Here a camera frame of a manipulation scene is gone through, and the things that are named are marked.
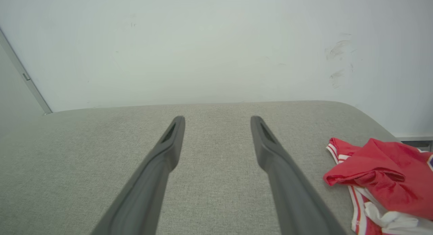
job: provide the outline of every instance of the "gray fabric surface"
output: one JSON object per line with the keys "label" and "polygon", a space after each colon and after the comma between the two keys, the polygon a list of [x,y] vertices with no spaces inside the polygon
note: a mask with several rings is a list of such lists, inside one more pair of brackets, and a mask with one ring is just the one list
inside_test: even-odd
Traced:
{"label": "gray fabric surface", "polygon": [[0,233],[88,234],[176,115],[186,129],[157,234],[280,234],[249,121],[261,116],[345,230],[346,187],[328,187],[331,137],[397,141],[346,104],[293,101],[84,109],[40,117],[0,141]]}

